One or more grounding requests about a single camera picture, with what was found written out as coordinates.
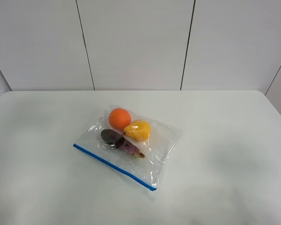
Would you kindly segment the clear blue-zip file bag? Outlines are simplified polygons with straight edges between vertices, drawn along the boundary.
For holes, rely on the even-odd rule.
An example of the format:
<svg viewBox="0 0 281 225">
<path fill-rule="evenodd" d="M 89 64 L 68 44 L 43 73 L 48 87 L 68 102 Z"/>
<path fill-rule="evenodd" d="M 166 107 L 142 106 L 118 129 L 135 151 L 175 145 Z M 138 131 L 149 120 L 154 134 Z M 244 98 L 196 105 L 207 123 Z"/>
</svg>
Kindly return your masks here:
<svg viewBox="0 0 281 225">
<path fill-rule="evenodd" d="M 144 120 L 151 126 L 151 134 L 146 141 L 135 141 L 126 136 L 124 131 L 116 130 L 109 124 L 109 115 L 116 108 L 118 106 L 111 105 L 105 110 L 98 121 L 84 132 L 74 142 L 73 146 L 130 177 L 149 190 L 155 191 L 159 187 L 165 162 L 184 132 L 180 128 L 129 111 L 132 122 Z M 111 129 L 122 135 L 138 147 L 145 157 L 133 157 L 118 149 L 111 149 L 106 146 L 100 136 L 104 129 Z"/>
</svg>

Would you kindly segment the orange fruit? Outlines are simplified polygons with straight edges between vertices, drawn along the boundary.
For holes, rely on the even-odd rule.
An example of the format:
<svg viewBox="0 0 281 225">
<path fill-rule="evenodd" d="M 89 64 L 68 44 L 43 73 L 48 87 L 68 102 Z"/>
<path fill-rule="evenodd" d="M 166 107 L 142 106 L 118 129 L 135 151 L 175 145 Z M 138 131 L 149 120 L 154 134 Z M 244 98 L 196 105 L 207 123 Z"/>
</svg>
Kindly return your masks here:
<svg viewBox="0 0 281 225">
<path fill-rule="evenodd" d="M 116 130 L 124 130 L 125 127 L 130 125 L 131 115 L 123 108 L 116 108 L 111 111 L 109 115 L 109 124 Z"/>
</svg>

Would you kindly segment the purple eggplant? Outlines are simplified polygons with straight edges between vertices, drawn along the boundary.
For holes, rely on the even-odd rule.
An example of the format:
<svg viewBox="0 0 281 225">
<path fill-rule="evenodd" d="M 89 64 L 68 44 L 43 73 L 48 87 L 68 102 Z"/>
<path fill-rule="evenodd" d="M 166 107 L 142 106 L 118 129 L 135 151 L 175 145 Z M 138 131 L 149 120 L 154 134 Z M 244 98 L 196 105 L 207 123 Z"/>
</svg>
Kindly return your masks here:
<svg viewBox="0 0 281 225">
<path fill-rule="evenodd" d="M 144 158 L 145 155 L 141 150 L 133 145 L 130 141 L 124 138 L 122 135 L 111 129 L 104 129 L 101 131 L 101 139 L 105 145 L 111 149 L 118 149 L 135 158 Z"/>
</svg>

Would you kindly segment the yellow pear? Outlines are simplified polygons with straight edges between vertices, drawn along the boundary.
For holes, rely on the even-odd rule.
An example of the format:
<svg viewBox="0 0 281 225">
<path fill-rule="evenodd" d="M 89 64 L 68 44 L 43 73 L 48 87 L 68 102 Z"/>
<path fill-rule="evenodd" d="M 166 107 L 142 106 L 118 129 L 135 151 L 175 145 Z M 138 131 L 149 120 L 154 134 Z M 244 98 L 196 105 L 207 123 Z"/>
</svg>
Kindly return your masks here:
<svg viewBox="0 0 281 225">
<path fill-rule="evenodd" d="M 151 134 L 151 126 L 144 120 L 135 120 L 124 128 L 124 134 L 135 141 L 146 141 Z"/>
</svg>

